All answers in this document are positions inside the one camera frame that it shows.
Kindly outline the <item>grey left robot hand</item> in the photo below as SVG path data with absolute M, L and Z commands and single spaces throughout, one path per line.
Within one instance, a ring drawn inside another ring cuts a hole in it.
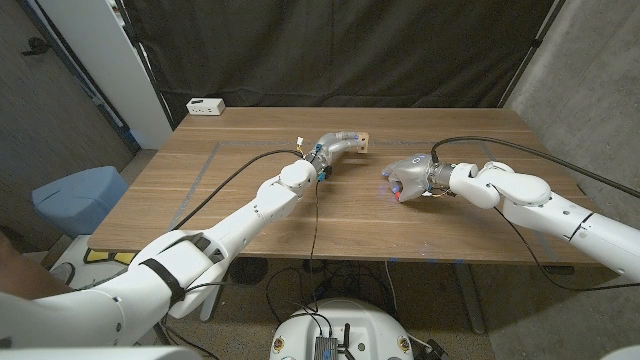
M 347 150 L 366 153 L 369 139 L 366 132 L 327 133 L 316 142 L 304 159 L 314 166 L 318 181 L 321 182 L 331 176 L 331 163 L 335 158 Z

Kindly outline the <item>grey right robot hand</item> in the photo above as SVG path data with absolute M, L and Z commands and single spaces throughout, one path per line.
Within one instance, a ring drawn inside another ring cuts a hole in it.
M 414 154 L 387 165 L 382 170 L 399 202 L 424 197 L 450 195 L 449 180 L 453 167 L 436 163 L 428 154 Z

